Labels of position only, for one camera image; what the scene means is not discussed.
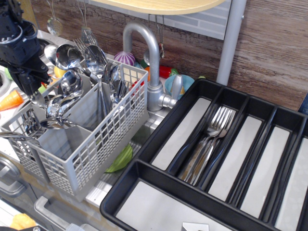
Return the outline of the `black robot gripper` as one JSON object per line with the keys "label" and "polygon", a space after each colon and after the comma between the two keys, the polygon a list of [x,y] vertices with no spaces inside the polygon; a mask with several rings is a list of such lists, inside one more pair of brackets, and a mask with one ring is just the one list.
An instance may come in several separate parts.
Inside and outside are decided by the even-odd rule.
{"label": "black robot gripper", "polygon": [[0,64],[9,69],[13,81],[27,96],[49,84],[48,67],[40,59],[37,27],[22,18],[17,0],[0,2]]}

